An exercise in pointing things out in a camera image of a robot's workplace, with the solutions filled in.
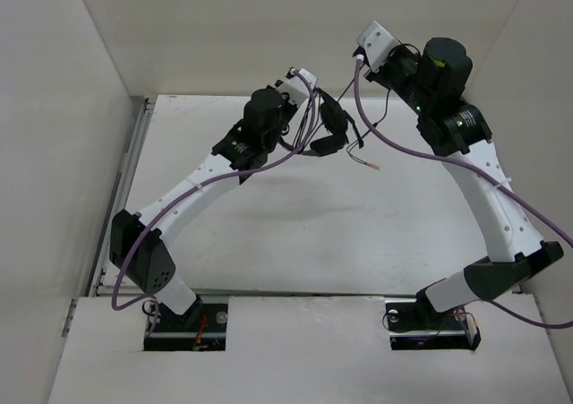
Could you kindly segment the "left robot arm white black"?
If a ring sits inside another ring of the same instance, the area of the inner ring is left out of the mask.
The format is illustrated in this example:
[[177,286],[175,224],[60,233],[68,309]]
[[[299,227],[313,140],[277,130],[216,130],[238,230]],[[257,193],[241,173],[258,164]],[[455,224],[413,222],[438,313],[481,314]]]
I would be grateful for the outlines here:
[[217,198],[273,168],[270,153],[299,108],[314,105],[313,90],[300,72],[256,90],[242,118],[189,176],[138,212],[121,210],[113,217],[109,260],[119,270],[117,277],[154,297],[180,329],[198,323],[202,300],[178,275],[169,247]]

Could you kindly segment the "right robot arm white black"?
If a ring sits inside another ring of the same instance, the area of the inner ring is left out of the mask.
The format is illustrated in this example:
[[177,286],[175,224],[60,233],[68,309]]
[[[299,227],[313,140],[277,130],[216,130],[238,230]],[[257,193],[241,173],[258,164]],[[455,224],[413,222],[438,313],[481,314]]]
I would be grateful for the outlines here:
[[359,41],[355,57],[365,78],[394,91],[416,114],[416,128],[430,153],[388,146],[440,162],[463,194],[486,246],[483,259],[421,289],[416,320],[436,326],[454,309],[474,301],[492,302],[563,256],[557,241],[546,241],[528,217],[535,209],[520,199],[504,175],[483,114],[463,99],[473,62],[454,39],[432,38],[413,52],[388,33]]

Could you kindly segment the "black headphones with cable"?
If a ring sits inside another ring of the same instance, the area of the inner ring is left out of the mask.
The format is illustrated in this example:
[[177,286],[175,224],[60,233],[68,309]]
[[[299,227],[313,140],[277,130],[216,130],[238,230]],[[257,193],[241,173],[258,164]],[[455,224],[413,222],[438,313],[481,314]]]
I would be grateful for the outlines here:
[[319,123],[312,129],[310,140],[299,150],[298,155],[323,158],[338,153],[343,148],[356,163],[379,170],[380,167],[367,162],[353,153],[353,149],[362,149],[369,131],[360,133],[355,120],[339,104],[340,100],[354,87],[354,80],[345,87],[338,99],[334,99],[325,90],[315,89],[318,100]]

